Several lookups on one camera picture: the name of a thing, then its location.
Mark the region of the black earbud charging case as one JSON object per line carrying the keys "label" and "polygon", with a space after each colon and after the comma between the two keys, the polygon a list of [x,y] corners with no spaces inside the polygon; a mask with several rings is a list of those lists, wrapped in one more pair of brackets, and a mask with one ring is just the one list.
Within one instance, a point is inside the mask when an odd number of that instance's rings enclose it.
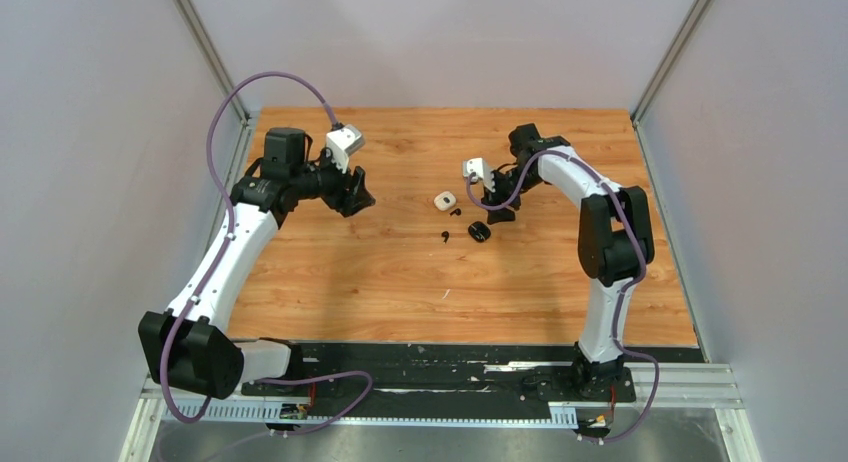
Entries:
{"label": "black earbud charging case", "polygon": [[469,236],[478,243],[483,243],[491,237],[491,229],[482,221],[472,222],[468,226],[467,232]]}

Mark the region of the white earbud charging case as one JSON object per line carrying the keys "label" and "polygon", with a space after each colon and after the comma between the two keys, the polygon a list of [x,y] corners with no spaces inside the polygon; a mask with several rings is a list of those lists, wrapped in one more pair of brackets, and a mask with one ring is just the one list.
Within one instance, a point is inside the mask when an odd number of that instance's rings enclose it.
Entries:
{"label": "white earbud charging case", "polygon": [[434,198],[433,203],[441,212],[450,211],[456,206],[457,198],[452,192],[444,191]]}

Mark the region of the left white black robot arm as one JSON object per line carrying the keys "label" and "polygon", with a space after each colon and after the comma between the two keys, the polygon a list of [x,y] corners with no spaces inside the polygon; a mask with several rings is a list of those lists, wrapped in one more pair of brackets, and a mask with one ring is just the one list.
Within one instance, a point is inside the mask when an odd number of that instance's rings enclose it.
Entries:
{"label": "left white black robot arm", "polygon": [[247,278],[287,216],[319,199],[351,217],[375,203],[365,170],[350,160],[365,144],[361,131],[337,124],[316,159],[302,129],[272,128],[264,152],[233,186],[215,240],[188,283],[162,312],[143,315],[138,333],[152,379],[161,387],[223,400],[246,382],[268,379],[283,395],[298,393],[306,368],[292,344],[259,338],[235,342],[226,332]]}

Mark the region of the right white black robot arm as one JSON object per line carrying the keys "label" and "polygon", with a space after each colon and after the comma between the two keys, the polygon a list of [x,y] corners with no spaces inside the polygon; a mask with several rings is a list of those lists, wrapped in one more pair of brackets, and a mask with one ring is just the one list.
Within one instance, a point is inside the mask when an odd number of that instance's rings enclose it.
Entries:
{"label": "right white black robot arm", "polygon": [[623,377],[627,310],[655,255],[647,194],[601,175],[564,137],[542,137],[533,123],[513,129],[509,142],[512,169],[471,159],[464,164],[466,183],[482,183],[476,203],[489,223],[513,220],[521,195],[540,184],[556,187],[578,209],[577,253],[590,291],[568,384],[580,397],[596,399]]}

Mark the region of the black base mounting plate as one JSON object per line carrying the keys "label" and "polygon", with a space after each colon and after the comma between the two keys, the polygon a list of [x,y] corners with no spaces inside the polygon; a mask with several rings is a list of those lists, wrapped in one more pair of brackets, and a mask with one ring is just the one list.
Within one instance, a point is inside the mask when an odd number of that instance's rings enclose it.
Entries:
{"label": "black base mounting plate", "polygon": [[551,402],[637,399],[632,372],[604,387],[574,389],[573,344],[304,342],[293,354],[280,379],[305,387],[253,382],[244,394],[304,396],[316,417],[352,404],[352,417],[442,420],[541,420]]}

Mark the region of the left aluminium corner post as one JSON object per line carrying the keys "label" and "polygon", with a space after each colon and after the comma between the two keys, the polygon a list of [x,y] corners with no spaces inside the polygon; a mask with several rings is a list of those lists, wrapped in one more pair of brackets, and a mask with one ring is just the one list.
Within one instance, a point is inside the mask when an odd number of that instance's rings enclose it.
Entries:
{"label": "left aluminium corner post", "polygon": [[235,87],[235,82],[225,68],[223,59],[219,55],[193,0],[173,0],[173,3],[198,46],[218,87],[224,95],[228,94]]}

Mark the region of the aluminium corner post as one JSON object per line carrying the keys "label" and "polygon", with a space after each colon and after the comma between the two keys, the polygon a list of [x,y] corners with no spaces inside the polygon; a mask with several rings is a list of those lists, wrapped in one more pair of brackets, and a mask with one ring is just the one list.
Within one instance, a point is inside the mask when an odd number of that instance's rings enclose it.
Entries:
{"label": "aluminium corner post", "polygon": [[692,2],[635,108],[630,112],[630,120],[634,128],[638,127],[646,117],[666,79],[675,68],[678,59],[708,13],[712,3],[713,0],[694,0]]}
{"label": "aluminium corner post", "polygon": [[224,95],[228,94],[235,87],[235,82],[225,68],[223,59],[219,55],[193,0],[173,0],[173,3],[198,46],[218,87]]}

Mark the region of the aluminium rail frame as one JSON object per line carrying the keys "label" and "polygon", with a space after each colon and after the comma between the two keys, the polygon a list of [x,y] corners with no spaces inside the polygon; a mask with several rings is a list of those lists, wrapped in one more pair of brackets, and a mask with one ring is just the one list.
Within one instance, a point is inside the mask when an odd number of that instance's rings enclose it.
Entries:
{"label": "aluminium rail frame", "polygon": [[556,402],[543,419],[348,417],[303,442],[272,442],[286,399],[237,394],[213,402],[185,427],[147,383],[123,461],[755,461],[759,452],[731,371],[674,364],[663,373],[652,409],[622,444],[592,448],[566,426],[578,412]]}

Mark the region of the right aluminium corner post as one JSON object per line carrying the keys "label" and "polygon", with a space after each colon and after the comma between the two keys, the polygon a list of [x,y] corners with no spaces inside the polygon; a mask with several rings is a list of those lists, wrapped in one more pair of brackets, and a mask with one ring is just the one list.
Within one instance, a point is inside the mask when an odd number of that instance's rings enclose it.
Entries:
{"label": "right aluminium corner post", "polygon": [[675,68],[678,59],[708,13],[712,3],[713,0],[694,0],[692,2],[635,108],[630,112],[630,120],[634,128],[638,127],[646,117],[666,79]]}

